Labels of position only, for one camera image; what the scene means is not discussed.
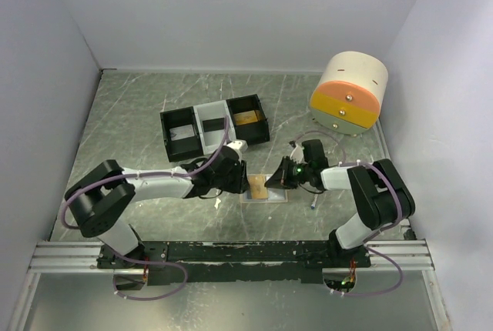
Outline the beige leather card holder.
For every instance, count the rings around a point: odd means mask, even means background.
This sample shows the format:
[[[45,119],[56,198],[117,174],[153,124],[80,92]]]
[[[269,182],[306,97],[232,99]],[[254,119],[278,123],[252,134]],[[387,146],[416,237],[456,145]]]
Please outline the beige leather card holder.
[[[288,202],[287,190],[267,188],[265,183],[271,174],[252,174],[247,176],[249,188],[240,195],[240,203],[285,203]]]

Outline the gold VIP card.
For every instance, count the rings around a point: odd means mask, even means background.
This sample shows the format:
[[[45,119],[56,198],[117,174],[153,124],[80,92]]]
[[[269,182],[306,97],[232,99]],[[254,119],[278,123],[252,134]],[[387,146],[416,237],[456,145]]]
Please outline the gold VIP card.
[[[254,200],[265,200],[268,198],[268,190],[265,186],[265,175],[250,175],[248,177],[250,184],[250,197]]]

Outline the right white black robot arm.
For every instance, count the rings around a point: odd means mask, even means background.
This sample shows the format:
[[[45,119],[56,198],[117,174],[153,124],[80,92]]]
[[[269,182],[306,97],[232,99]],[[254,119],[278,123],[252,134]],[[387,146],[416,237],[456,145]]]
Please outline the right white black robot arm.
[[[294,143],[293,152],[281,159],[265,187],[291,190],[306,184],[314,195],[335,190],[353,195],[356,212],[328,239],[328,262],[338,268],[353,259],[353,249],[415,213],[414,198],[390,159],[330,166],[318,139]]]

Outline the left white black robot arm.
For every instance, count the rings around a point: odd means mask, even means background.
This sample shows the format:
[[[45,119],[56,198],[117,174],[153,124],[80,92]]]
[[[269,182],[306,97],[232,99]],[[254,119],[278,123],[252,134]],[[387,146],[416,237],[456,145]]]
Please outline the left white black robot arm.
[[[127,269],[139,266],[145,246],[136,231],[122,218],[132,203],[144,200],[203,199],[210,191],[242,194],[248,190],[247,162],[240,153],[223,146],[209,157],[173,169],[125,169],[114,159],[96,166],[65,192],[65,212],[70,211],[75,226],[86,238],[97,238],[116,252]]]

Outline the black card in bin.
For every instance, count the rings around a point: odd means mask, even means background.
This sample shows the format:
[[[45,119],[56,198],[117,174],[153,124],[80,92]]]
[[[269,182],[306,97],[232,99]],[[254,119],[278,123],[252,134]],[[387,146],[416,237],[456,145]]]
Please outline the black card in bin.
[[[227,127],[227,118],[206,119],[202,121],[204,132],[215,132],[224,130]]]

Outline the white card in bin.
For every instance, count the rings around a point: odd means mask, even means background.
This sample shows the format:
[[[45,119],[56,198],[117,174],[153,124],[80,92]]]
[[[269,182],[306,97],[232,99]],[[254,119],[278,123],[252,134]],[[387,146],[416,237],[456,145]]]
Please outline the white card in bin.
[[[191,124],[181,125],[178,127],[171,128],[169,130],[169,134],[170,134],[170,139],[172,141],[177,141],[177,140],[181,140],[181,139],[188,139],[188,138],[196,136],[195,129],[193,128],[193,125],[191,125]]]

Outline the gold card in bin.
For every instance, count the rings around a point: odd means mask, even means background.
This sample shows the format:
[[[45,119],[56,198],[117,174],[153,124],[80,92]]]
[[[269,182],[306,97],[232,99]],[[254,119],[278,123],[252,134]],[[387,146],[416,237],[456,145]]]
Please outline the gold card in bin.
[[[237,126],[248,125],[260,121],[259,112],[257,110],[234,113],[233,118]]]

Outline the white blue pen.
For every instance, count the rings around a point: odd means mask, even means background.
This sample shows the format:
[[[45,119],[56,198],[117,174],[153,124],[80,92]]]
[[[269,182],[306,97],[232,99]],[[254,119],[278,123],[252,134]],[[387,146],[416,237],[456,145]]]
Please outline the white blue pen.
[[[310,208],[313,210],[313,209],[316,209],[316,206],[317,206],[317,200],[318,200],[318,195],[315,195],[313,200],[312,200],[312,203],[310,204]]]

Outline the black right tray bin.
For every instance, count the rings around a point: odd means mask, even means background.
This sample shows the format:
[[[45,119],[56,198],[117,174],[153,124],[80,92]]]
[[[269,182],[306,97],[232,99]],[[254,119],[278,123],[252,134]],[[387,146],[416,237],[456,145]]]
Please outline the black right tray bin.
[[[248,146],[270,140],[269,123],[257,94],[227,99],[226,104],[237,139],[246,141]]]

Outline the black tray bin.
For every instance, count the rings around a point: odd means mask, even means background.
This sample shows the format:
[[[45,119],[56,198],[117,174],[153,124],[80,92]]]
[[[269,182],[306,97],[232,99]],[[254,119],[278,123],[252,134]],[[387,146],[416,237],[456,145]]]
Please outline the black tray bin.
[[[237,139],[246,141],[248,146],[270,140],[269,123],[257,94],[227,99],[226,104]]]
[[[163,140],[170,162],[203,156],[203,147],[193,107],[160,113]]]

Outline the white middle tray bin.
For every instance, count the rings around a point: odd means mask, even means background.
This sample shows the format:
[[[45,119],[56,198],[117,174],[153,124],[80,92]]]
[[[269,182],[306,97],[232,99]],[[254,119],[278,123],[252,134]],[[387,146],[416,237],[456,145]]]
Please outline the white middle tray bin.
[[[225,134],[225,121],[228,119],[227,140],[236,140],[233,118],[226,100],[208,102],[193,106],[197,129],[204,155],[210,155],[220,146]]]

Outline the black left tray bin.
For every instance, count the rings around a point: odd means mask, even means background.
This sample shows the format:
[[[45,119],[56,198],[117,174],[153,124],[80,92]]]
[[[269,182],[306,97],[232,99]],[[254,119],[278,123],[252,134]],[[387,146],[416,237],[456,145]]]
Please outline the black left tray bin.
[[[203,156],[203,147],[193,107],[160,113],[163,140],[170,162]]]

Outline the cream round drawer cabinet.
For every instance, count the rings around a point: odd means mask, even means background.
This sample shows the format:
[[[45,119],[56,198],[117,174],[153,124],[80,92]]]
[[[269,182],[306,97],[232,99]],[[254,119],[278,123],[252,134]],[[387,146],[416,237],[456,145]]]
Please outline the cream round drawer cabinet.
[[[377,122],[387,87],[388,70],[375,57],[345,51],[330,59],[310,98],[319,124],[345,135],[359,135]]]

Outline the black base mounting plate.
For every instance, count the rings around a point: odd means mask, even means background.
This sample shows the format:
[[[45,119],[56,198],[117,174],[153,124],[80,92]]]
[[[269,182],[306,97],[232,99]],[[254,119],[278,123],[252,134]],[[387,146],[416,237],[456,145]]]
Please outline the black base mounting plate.
[[[160,266],[127,262],[113,254],[108,246],[101,248],[96,260],[98,269],[125,271],[135,269],[148,276],[151,286],[183,281],[181,269],[167,266],[177,263],[185,268],[190,283],[236,281],[284,281],[319,284],[324,271],[371,266],[368,251],[362,246],[347,253],[330,251],[328,240],[305,241],[145,241],[145,258],[159,261]]]

